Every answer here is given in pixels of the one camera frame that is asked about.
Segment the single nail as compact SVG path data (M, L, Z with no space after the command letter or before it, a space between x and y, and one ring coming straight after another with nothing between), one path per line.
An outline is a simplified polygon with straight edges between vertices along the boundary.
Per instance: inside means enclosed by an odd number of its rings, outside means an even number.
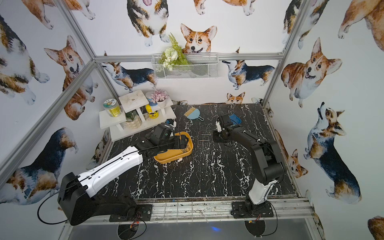
M201 134L199 135L199 142L206 142L212 140L212 134Z

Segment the yellow plastic storage box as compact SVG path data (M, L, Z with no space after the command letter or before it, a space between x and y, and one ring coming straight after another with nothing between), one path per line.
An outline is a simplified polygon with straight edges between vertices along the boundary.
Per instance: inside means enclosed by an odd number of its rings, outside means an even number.
M184 157L189 156L194 148L191 136L187 132L176 133L176 136L184 136L188 139L187 147L181 150L168 150L165 153L158 154L154 159L160 164L167 164Z

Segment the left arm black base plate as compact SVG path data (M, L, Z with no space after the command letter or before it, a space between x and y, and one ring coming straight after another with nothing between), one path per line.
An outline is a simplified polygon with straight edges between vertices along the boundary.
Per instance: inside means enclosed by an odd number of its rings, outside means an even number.
M152 211L153 205L140 204L134 209L129 209L129 211L124 215L110 215L109 222L133 222L137 220L144 220L147 222L151 220Z

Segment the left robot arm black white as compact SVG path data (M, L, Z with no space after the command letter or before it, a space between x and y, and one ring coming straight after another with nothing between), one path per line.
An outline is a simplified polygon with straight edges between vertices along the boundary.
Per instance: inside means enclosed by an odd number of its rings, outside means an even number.
M58 203L72 226L95 216L115 215L134 220L138 206L130 196L102 197L98 192L126 171L169 150L191 150L192 140L186 133L175 133L167 123L156 126L154 132L128 146L117 156L87 172L64 176Z

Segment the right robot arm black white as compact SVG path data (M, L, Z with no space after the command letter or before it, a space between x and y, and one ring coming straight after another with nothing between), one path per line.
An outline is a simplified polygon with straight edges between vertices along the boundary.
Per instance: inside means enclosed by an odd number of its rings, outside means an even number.
M286 168L280 147L276 141L262 140L241 125L234 124L229 115L219 116L216 126L215 142L236 142L250 154L256 179L245 200L245 207L253 215L266 206L272 187L284 179Z

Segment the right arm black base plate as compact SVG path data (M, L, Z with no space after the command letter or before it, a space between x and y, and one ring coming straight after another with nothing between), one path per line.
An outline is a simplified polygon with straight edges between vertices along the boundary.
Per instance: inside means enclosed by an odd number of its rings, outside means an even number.
M270 202L264 202L260 205L253 205L249 201L232 202L230 213L235 219L274 217L274 210Z

